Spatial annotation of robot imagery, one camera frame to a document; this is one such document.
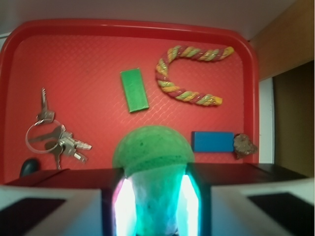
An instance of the rock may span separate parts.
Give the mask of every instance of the rock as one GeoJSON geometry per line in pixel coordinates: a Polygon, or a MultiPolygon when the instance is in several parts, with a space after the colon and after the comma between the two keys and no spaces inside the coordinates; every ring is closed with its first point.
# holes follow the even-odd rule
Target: rock
{"type": "Polygon", "coordinates": [[[256,153],[258,148],[246,134],[238,134],[234,138],[234,151],[237,154],[237,159],[241,159],[249,154],[256,153]]]}

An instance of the twisted rope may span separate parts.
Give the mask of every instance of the twisted rope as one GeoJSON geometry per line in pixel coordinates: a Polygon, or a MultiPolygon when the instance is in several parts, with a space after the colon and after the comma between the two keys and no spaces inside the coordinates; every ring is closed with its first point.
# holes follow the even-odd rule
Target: twisted rope
{"type": "Polygon", "coordinates": [[[234,52],[232,47],[214,50],[202,50],[188,46],[176,46],[170,48],[158,61],[156,66],[157,83],[163,92],[183,102],[190,102],[202,106],[219,106],[222,98],[211,94],[198,93],[180,88],[168,78],[168,67],[177,58],[190,58],[192,60],[218,61],[226,58],[234,52]]]}

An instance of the led light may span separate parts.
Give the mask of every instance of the led light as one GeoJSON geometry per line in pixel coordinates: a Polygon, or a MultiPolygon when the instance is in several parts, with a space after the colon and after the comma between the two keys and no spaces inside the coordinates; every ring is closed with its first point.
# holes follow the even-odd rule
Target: led light
{"type": "MultiPolygon", "coordinates": [[[[135,196],[130,180],[125,179],[114,203],[116,236],[135,236],[135,196]]],[[[188,175],[183,175],[178,199],[177,222],[180,236],[198,236],[199,200],[188,175]]]]}
{"type": "Polygon", "coordinates": [[[136,230],[136,208],[132,183],[125,179],[114,203],[116,236],[134,236],[136,230]]]}
{"type": "Polygon", "coordinates": [[[199,200],[188,175],[184,175],[181,184],[177,222],[179,235],[198,236],[199,200]]]}

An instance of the key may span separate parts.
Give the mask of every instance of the key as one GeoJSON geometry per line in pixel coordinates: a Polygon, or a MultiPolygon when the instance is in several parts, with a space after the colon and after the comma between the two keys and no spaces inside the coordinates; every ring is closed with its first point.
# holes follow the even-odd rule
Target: key
{"type": "MultiPolygon", "coordinates": [[[[55,141],[50,141],[50,142],[45,143],[45,148],[46,150],[49,150],[49,149],[52,149],[55,145],[56,145],[55,141]]],[[[50,153],[52,153],[55,157],[57,170],[61,170],[60,155],[62,152],[63,152],[63,147],[60,146],[59,144],[53,150],[50,151],[50,153]]]]}
{"type": "Polygon", "coordinates": [[[79,161],[85,163],[88,159],[84,155],[77,153],[74,139],[71,137],[71,133],[65,132],[62,138],[58,141],[59,145],[63,146],[64,148],[63,153],[67,156],[73,156],[79,161]]]}
{"type": "Polygon", "coordinates": [[[55,112],[48,110],[46,90],[41,89],[41,112],[37,115],[37,122],[35,125],[42,123],[51,123],[54,121],[55,112]]]}
{"type": "Polygon", "coordinates": [[[73,156],[74,158],[78,159],[83,163],[86,163],[88,160],[86,156],[78,153],[77,150],[72,145],[65,144],[63,153],[67,156],[73,156]]]}
{"type": "Polygon", "coordinates": [[[36,138],[33,138],[33,139],[29,139],[29,142],[30,143],[36,143],[36,142],[49,140],[49,139],[56,139],[56,140],[58,140],[58,139],[60,139],[62,137],[64,132],[65,132],[65,126],[62,124],[62,125],[57,126],[53,130],[53,132],[48,133],[48,134],[44,134],[44,135],[40,135],[40,136],[38,136],[36,138]]]}
{"type": "Polygon", "coordinates": [[[80,140],[73,139],[72,133],[70,133],[70,132],[67,132],[67,131],[64,132],[62,134],[61,139],[63,139],[63,138],[67,138],[68,139],[67,142],[72,143],[72,146],[74,146],[74,148],[83,149],[83,150],[91,150],[91,148],[92,148],[92,145],[90,145],[90,144],[84,143],[80,140]]]}

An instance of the metal key ring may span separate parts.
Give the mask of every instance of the metal key ring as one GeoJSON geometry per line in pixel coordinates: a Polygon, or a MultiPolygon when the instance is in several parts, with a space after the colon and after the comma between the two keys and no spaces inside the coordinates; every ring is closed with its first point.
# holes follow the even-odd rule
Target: metal key ring
{"type": "MultiPolygon", "coordinates": [[[[57,120],[53,120],[53,123],[57,124],[58,126],[61,125],[61,123],[57,120]]],[[[35,126],[38,126],[38,122],[36,122],[35,124],[33,124],[26,132],[26,135],[25,135],[25,143],[26,143],[26,146],[29,148],[29,150],[31,150],[32,152],[34,153],[38,153],[38,154],[46,154],[46,153],[49,153],[51,152],[52,150],[54,150],[57,146],[58,146],[58,143],[56,143],[55,146],[53,146],[51,149],[48,149],[48,150],[37,150],[35,148],[33,148],[31,146],[31,144],[29,143],[29,139],[28,139],[28,134],[30,132],[30,130],[35,127],[35,126]]]]}

